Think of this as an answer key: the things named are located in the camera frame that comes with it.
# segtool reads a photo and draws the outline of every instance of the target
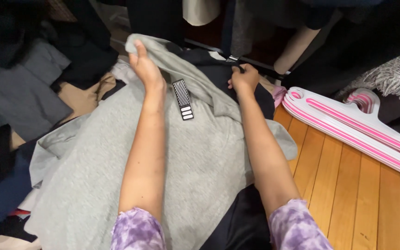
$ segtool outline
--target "black and white clothing tag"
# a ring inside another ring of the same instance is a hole
[[[184,80],[180,79],[172,83],[174,86],[175,96],[177,97],[178,106],[181,112],[181,118],[186,121],[194,118],[191,102],[189,101],[188,90],[184,84]]]
[[[230,55],[230,56],[228,57],[228,59],[226,59],[226,62],[236,62],[236,61],[238,61],[238,60],[239,60],[238,57],[235,57],[235,56],[233,56],[233,55]]]

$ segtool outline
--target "stack of hangers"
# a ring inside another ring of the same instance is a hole
[[[400,134],[377,118],[380,101],[371,90],[359,88],[344,104],[292,87],[283,105],[297,119],[400,172]]]

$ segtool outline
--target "forearm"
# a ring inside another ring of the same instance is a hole
[[[164,189],[164,95],[147,94],[121,185],[118,212],[139,207],[159,221]]]
[[[282,149],[270,131],[254,95],[239,97],[249,159],[266,214],[300,198]]]

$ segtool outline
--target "person's hand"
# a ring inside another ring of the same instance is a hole
[[[140,40],[134,41],[138,56],[129,53],[129,63],[144,85],[146,93],[166,93],[166,81],[154,62],[147,57],[146,48]]]
[[[250,64],[241,64],[240,66],[245,70],[245,73],[240,73],[239,67],[233,66],[232,71],[234,73],[228,81],[228,88],[235,89],[239,98],[245,95],[254,96],[254,91],[259,83],[259,72]]]

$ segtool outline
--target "purple tie-dye sleeve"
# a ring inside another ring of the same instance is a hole
[[[111,250],[166,250],[160,223],[140,208],[121,212],[112,229]]]
[[[303,200],[291,200],[269,217],[271,242],[277,250],[332,250]]]

